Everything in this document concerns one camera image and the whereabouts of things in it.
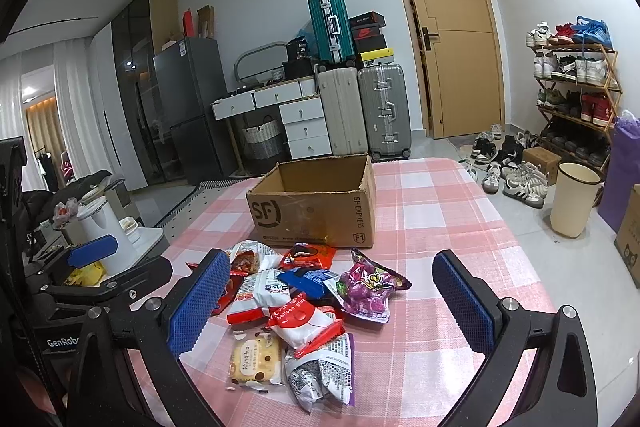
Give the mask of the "teal suitcase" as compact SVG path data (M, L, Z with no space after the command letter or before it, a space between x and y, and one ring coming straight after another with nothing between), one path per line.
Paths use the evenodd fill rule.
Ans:
M345 0L308 0L308 9L320 62L356 66Z

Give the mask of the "pile of sneakers on floor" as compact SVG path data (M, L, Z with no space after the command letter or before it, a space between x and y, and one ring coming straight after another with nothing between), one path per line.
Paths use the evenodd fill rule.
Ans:
M469 153L459 160L472 178L482 174L482 189L488 195L501 192L534 209L544 207L549 190L548 176L525 153L538 144L536 135L519 131L506 134L500 124L480 132Z

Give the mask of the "dark refrigerator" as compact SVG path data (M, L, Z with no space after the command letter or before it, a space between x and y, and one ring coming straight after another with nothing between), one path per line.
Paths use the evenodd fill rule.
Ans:
M218 43L186 37L154 57L160 99L186 181L222 181L238 169L227 125L212 104L228 95Z

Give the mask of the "red orange oreo snack pack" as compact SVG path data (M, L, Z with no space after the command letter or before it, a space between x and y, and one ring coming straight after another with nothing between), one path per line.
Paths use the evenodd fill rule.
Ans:
M328 245L296 243L282 257L279 268L330 269L336 249Z

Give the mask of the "silver suitcase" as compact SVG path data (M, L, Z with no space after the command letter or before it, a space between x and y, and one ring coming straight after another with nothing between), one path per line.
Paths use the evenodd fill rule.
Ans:
M411 128L404 71L398 64L365 67L358 86L373 160L411 155Z

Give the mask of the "yellow cookie pack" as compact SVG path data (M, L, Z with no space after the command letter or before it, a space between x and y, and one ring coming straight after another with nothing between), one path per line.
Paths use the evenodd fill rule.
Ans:
M228 381L233 386L268 392L283 384L281 339L267 329L234 332Z

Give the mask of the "white electric kettle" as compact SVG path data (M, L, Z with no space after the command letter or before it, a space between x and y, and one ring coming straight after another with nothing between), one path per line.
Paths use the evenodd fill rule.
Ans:
M120 226L114 211L105 196L93 199L89 204L78 208L77 222L79 237L84 243L111 236L116 243L113 254L100 259L107 275L116 275L126 271L136 262L134 245Z

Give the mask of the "red white balloon snack bag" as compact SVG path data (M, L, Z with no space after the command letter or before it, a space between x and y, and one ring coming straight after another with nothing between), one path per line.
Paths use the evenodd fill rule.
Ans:
M344 334L341 319L321 311L304 293L270 314L267 326L294 349L294 358L310 355Z

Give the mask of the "red chip bag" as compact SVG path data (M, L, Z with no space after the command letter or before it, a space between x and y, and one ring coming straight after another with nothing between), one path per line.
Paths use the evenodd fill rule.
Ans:
M229 282L224 288L224 292L219 297L216 307L212 311L212 317L216 317L221 314L228 308L228 306L230 306L230 303L232 303L247 275L248 272L243 267L243 262L231 262Z

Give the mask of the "small cardboard box on floor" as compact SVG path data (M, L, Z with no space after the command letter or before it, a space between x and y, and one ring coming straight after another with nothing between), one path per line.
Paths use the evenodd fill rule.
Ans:
M526 162L530 162L537 169L543 173L549 185L554 185L556 178L558 177L558 167L561 161L561 157L547 150L544 147L536 146L526 148L523 153L523 159Z

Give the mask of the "blue oreo cookie pack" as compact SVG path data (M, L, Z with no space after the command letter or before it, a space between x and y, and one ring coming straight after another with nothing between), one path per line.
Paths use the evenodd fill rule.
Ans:
M325 281L336 279L337 274L327 269L299 267L282 271L278 280L290 286L294 291L304 293L311 300L320 300L329 295Z

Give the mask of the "silver purple snack bag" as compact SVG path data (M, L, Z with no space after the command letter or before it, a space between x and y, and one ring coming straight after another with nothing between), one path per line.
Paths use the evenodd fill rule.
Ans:
M343 407L355 405L355 346L352 334L334 338L319 349L294 357L292 348L285 351L286 382L295 401L306 413L329 400Z

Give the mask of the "white noodle snack bag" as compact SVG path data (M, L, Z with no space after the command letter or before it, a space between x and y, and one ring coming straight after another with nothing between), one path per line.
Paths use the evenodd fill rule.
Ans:
M230 325L259 321L291 301L288 285L279 280L282 271L268 269L247 275L228 308Z

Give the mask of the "purple grape candy bag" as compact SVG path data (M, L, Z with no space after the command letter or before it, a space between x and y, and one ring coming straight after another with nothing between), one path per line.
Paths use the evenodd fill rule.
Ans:
M390 321L390 297L408 291L412 283L398 272L352 248L352 266L336 279L325 281L329 293L344 312L359 320L386 324Z

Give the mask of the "pink checkered tablecloth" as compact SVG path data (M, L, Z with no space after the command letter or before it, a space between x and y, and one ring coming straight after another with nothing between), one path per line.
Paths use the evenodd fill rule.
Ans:
M201 303L171 354L226 426L435 426L494 352L497 305L549 311L522 248L447 158L294 164L233 185L166 251L172 280L214 260L244 285Z

